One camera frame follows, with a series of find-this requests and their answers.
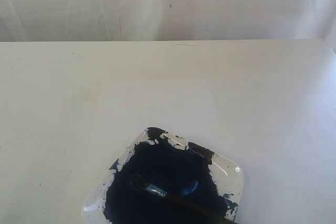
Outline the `black paintbrush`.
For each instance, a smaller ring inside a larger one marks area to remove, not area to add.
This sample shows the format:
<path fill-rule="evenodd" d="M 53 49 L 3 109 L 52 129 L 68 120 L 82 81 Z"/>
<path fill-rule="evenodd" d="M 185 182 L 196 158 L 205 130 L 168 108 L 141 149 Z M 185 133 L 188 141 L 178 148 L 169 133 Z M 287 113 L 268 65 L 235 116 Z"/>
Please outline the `black paintbrush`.
<path fill-rule="evenodd" d="M 215 212 L 212 212 L 204 207 L 201 207 L 195 203 L 189 202 L 188 200 L 181 198 L 179 196 L 176 196 L 172 193 L 167 192 L 166 190 L 147 182 L 143 177 L 140 175 L 134 175 L 130 182 L 131 186 L 138 189 L 145 191 L 151 195 L 156 195 L 162 199 L 169 200 L 170 202 L 173 202 L 175 205 L 179 205 L 185 209 L 188 209 L 189 211 L 193 211 L 198 214 L 202 214 L 209 219 L 216 220 L 219 223 L 235 223 L 232 220 L 226 219 L 225 217 L 222 217 Z"/>

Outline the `white paper sheet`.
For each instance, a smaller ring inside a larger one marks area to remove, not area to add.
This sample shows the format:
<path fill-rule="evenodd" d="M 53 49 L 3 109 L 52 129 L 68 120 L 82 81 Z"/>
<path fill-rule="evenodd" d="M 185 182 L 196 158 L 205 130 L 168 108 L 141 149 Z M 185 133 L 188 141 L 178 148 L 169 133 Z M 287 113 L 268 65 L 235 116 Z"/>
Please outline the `white paper sheet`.
<path fill-rule="evenodd" d="M 114 81 L 101 91 L 96 140 L 120 153 L 150 126 L 220 152 L 224 134 L 203 80 Z"/>

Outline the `white square paint dish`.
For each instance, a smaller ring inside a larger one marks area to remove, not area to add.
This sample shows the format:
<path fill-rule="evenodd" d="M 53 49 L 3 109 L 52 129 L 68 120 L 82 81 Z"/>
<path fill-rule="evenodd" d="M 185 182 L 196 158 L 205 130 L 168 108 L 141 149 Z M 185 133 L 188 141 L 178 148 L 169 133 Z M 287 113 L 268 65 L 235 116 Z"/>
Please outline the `white square paint dish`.
<path fill-rule="evenodd" d="M 143 130 L 89 194 L 85 223 L 219 223 L 131 186 L 140 175 L 169 193 L 235 221 L 244 187 L 241 167 L 157 128 Z"/>

